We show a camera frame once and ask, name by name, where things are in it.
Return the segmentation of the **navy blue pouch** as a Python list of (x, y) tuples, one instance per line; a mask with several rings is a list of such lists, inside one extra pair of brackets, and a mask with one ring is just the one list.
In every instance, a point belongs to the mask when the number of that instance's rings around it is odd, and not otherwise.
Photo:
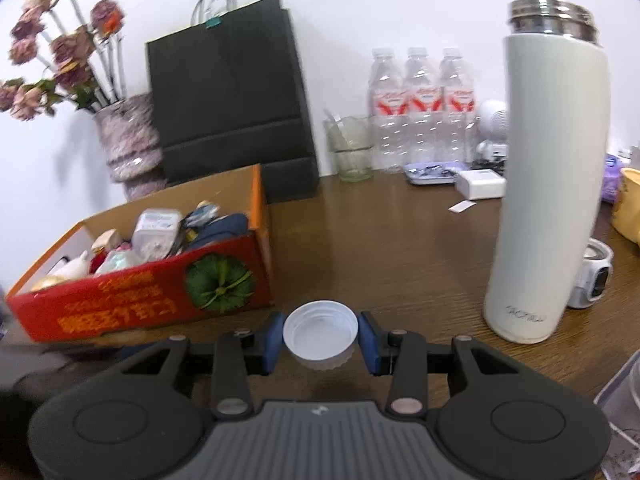
[(250, 232), (250, 227), (245, 214), (239, 212), (227, 214), (209, 222), (203, 229), (200, 229), (194, 240), (186, 245), (186, 251), (190, 252), (210, 244), (232, 240), (232, 238), (245, 236), (248, 232)]

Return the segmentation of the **water bottle middle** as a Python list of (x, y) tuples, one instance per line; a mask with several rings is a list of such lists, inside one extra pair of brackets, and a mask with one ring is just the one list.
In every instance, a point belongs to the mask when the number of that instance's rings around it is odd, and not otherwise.
[(432, 162), (436, 157), (436, 122), (442, 90), (439, 73), (425, 48), (409, 48), (406, 62), (410, 162)]

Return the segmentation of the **water bottle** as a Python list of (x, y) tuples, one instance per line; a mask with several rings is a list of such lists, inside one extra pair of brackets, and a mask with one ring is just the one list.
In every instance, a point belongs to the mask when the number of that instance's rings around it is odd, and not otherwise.
[(474, 81), (462, 53), (446, 48), (439, 66), (442, 88), (442, 158), (470, 162), (475, 120)]
[(425, 48), (409, 48), (406, 62), (410, 162), (432, 162), (436, 157), (436, 122), (442, 90), (439, 73)]
[(374, 49), (369, 79), (371, 127), (378, 141), (378, 164), (392, 174), (406, 164), (406, 104), (405, 79), (394, 51)]

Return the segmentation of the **white thermos bottle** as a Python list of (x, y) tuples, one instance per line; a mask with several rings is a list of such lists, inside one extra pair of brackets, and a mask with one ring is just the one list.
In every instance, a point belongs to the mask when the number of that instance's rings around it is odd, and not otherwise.
[(506, 194), (484, 319), (505, 340), (538, 344), (561, 321), (600, 207), (610, 69), (578, 4), (515, 0), (508, 23)]

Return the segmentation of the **water bottle left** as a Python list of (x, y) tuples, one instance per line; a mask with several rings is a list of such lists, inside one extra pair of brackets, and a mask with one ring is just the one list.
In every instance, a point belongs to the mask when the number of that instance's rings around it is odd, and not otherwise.
[(392, 174), (406, 164), (406, 104), (405, 79), (394, 51), (374, 49), (369, 79), (371, 127), (378, 141), (378, 164)]

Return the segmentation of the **white power adapter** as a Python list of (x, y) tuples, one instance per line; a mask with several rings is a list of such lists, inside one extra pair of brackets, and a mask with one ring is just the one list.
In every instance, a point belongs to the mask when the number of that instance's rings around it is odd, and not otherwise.
[(466, 200), (496, 200), (506, 192), (506, 179), (490, 169), (459, 171), (454, 188)]

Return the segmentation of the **red cardboard box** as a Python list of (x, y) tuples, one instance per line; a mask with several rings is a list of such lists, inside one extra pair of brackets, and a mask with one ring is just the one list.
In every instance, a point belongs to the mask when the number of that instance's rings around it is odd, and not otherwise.
[[(247, 234), (132, 269), (35, 288), (58, 260), (86, 252), (103, 232), (114, 229), (129, 238), (143, 211), (188, 214), (202, 200), (218, 205), (222, 214), (244, 214)], [(166, 188), (76, 223), (9, 289), (6, 302), (37, 342), (88, 339), (267, 307), (272, 301), (268, 221), (259, 166)]]

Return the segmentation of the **white bottle cap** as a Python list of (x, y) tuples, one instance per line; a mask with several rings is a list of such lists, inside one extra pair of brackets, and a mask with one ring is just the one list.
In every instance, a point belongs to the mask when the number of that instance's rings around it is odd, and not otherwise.
[(333, 300), (295, 309), (283, 325), (283, 342), (297, 362), (310, 370), (335, 370), (354, 354), (358, 338), (355, 312)]

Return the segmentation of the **yellow cup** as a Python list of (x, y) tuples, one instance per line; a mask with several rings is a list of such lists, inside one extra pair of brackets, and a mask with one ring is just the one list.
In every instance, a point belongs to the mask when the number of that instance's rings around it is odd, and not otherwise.
[(620, 185), (612, 210), (611, 223), (621, 236), (640, 244), (640, 171), (620, 170)]

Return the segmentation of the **purple textured vase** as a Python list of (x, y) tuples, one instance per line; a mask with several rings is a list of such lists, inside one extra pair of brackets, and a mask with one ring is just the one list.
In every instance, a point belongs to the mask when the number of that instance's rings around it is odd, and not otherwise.
[(166, 188), (160, 136), (152, 121), (149, 93), (138, 94), (96, 113), (110, 178), (128, 202)]

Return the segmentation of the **clear glass cup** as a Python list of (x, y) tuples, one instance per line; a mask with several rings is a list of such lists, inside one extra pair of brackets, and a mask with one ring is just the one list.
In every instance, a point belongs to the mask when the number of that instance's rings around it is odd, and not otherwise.
[(374, 143), (369, 118), (340, 116), (324, 110), (326, 138), (337, 177), (344, 182), (369, 180), (373, 174)]

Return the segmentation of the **white wet wipes pack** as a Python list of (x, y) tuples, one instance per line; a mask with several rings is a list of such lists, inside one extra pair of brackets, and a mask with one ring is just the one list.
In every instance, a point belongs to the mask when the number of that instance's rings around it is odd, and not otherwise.
[(174, 247), (182, 221), (177, 209), (148, 208), (140, 214), (131, 244), (144, 262), (166, 258)]

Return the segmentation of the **black paper bag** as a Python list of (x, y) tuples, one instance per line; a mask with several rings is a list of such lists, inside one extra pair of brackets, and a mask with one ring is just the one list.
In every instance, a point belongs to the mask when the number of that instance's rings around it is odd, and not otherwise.
[[(319, 169), (302, 69), (288, 10), (257, 0), (148, 42), (146, 59), (171, 185), (259, 166), (268, 202), (313, 196)], [(207, 29), (214, 16), (221, 23)]]

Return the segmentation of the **water bottle right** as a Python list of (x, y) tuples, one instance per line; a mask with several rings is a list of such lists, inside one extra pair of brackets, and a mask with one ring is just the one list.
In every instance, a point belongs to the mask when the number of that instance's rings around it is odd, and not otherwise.
[(474, 81), (462, 53), (446, 48), (439, 66), (442, 88), (442, 158), (470, 162), (475, 120)]

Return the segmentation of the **small white timer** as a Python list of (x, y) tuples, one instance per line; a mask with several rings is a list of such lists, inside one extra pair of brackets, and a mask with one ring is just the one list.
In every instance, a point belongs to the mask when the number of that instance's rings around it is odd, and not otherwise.
[(590, 238), (567, 307), (585, 309), (601, 299), (613, 273), (613, 257), (614, 252), (607, 244)]

